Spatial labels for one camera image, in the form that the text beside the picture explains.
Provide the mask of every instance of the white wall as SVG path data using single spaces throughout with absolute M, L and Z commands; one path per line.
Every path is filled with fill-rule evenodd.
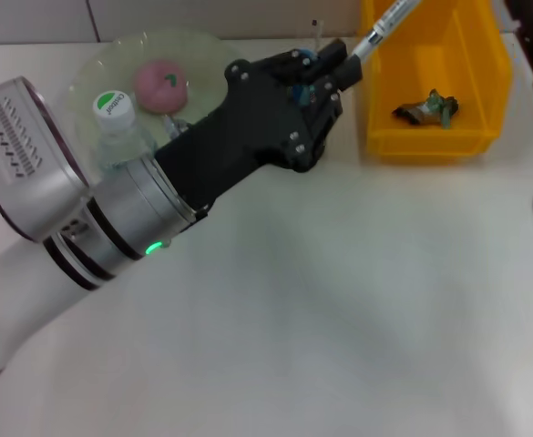
M 138 30 L 186 25 L 222 38 L 294 37 L 325 22 L 328 36 L 358 30 L 362 0 L 0 0 L 0 44 L 93 42 Z M 512 29 L 503 0 L 490 0 L 499 27 Z
M 186 25 L 223 38 L 295 37 L 324 20 L 325 34 L 351 35 L 361 0 L 90 0 L 104 41 L 163 25 Z
M 0 0 L 0 44 L 90 41 L 85 0 Z

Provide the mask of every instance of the robotic hand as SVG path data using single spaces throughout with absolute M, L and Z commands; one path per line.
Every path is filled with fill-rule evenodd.
M 319 54 L 234 62 L 218 109 L 93 188 L 31 84 L 0 85 L 0 212 L 23 237 L 0 255 L 0 372 L 36 331 L 205 218 L 256 169 L 313 168 L 343 112 L 339 92 L 419 2 L 396 0 L 350 56 L 337 40 Z

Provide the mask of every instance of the white table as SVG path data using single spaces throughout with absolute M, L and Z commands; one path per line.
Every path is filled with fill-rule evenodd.
M 99 48 L 0 46 L 0 81 L 53 102 Z M 346 93 L 313 172 L 258 171 L 29 341 L 0 378 L 0 437 L 533 436 L 533 91 L 515 67 L 503 137 L 451 168 L 361 164 Z M 0 251 L 15 239 L 0 217 Z

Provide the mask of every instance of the small toy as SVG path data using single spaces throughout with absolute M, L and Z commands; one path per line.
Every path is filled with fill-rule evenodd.
M 456 112 L 458 101 L 454 97 L 444 98 L 433 89 L 425 102 L 401 105 L 393 114 L 414 126 L 440 124 L 442 128 L 450 129 L 452 116 Z

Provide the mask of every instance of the green indicator light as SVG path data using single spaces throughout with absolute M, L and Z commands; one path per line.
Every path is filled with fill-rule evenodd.
M 149 248 L 147 250 L 145 250 L 145 254 L 150 255 L 155 250 L 157 250 L 158 248 L 162 248 L 162 247 L 163 247 L 163 242 L 162 241 L 157 241 L 156 243 L 151 244 L 149 246 Z

